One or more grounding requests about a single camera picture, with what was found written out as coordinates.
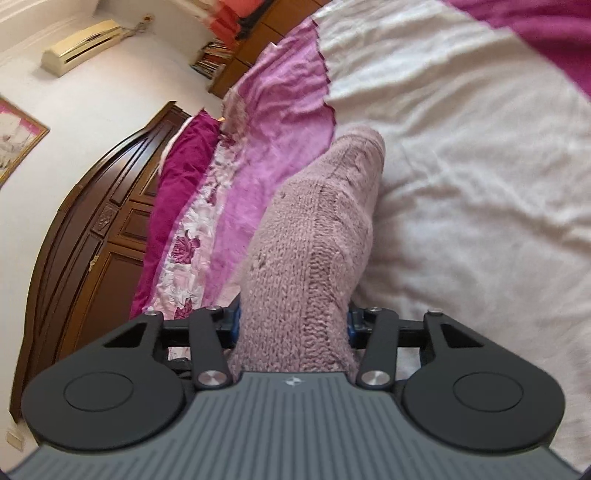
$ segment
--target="metal screw cap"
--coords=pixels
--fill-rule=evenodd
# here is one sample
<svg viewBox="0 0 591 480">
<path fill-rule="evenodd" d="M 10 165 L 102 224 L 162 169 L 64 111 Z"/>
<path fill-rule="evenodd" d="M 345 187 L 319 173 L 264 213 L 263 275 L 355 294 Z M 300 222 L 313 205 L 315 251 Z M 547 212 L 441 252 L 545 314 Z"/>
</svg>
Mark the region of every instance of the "metal screw cap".
<svg viewBox="0 0 591 480">
<path fill-rule="evenodd" d="M 201 372 L 197 377 L 199 383 L 208 387 L 219 387 L 226 383 L 227 379 L 228 376 L 219 370 L 206 370 L 205 372 Z"/>
<path fill-rule="evenodd" d="M 381 370 L 370 370 L 361 375 L 361 381 L 371 387 L 380 387 L 390 382 L 390 375 Z"/>
</svg>

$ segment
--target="white bedsheet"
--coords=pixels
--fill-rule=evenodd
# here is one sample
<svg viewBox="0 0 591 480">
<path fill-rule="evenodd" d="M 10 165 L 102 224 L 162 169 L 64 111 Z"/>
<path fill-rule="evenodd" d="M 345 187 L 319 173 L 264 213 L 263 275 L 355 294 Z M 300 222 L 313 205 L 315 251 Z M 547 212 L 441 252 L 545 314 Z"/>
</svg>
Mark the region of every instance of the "white bedsheet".
<svg viewBox="0 0 591 480">
<path fill-rule="evenodd" d="M 436 0 L 339 0 L 315 20 L 337 135 L 361 122 L 387 145 L 357 301 L 441 307 L 549 372 L 567 403 L 553 448 L 587 467 L 588 98 L 511 31 Z"/>
</svg>

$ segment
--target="framed picture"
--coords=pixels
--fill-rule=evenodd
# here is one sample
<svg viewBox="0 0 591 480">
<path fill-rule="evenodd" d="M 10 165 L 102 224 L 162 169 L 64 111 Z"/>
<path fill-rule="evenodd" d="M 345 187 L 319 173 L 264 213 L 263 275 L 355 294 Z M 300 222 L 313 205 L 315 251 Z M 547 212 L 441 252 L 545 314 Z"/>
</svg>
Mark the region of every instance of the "framed picture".
<svg viewBox="0 0 591 480">
<path fill-rule="evenodd" d="M 0 187 L 49 129 L 0 96 Z"/>
</svg>

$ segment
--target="logo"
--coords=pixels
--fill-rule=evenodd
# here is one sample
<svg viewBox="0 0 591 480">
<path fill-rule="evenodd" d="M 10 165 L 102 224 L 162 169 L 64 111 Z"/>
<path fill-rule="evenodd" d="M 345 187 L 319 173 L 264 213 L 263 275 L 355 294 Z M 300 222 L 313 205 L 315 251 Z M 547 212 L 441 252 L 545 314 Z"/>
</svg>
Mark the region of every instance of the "logo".
<svg viewBox="0 0 591 480">
<path fill-rule="evenodd" d="M 304 381 L 300 378 L 297 377 L 290 377 L 287 380 L 284 380 L 286 385 L 289 385 L 290 387 L 297 387 L 298 385 L 301 385 L 302 383 L 304 383 Z"/>
</svg>

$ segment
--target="wooden headboard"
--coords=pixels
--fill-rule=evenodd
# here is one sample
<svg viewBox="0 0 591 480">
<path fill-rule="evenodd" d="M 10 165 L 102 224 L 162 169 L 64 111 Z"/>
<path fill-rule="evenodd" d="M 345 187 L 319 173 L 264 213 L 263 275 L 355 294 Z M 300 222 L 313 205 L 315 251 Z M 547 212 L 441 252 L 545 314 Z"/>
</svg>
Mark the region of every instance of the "wooden headboard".
<svg viewBox="0 0 591 480">
<path fill-rule="evenodd" d="M 57 211 L 29 287 L 10 402 L 15 421 L 33 377 L 128 320 L 158 160 L 188 117 L 167 103 L 145 128 L 102 157 Z"/>
</svg>

